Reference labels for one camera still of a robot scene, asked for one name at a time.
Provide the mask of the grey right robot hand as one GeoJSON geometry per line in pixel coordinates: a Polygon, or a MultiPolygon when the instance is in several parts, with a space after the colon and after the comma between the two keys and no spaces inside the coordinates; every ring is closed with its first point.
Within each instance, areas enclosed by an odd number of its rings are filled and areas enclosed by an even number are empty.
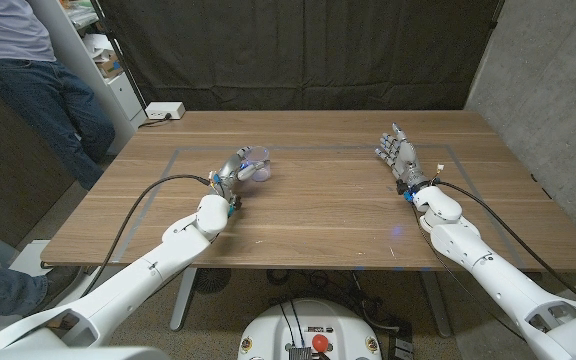
{"type": "Polygon", "coordinates": [[[376,155],[390,167],[396,179],[397,192],[413,194],[429,185],[429,179],[423,174],[414,145],[405,132],[392,124],[392,134],[383,133],[376,155]]]}

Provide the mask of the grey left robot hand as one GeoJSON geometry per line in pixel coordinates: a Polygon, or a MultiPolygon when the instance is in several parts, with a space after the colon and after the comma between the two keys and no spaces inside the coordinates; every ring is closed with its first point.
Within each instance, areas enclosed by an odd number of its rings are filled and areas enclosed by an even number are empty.
{"type": "Polygon", "coordinates": [[[252,151],[251,146],[240,148],[226,160],[219,170],[212,171],[209,175],[209,195],[218,195],[227,201],[228,216],[241,208],[240,196],[234,193],[235,185],[250,179],[269,163],[266,158],[249,160],[247,156],[252,151]]]}

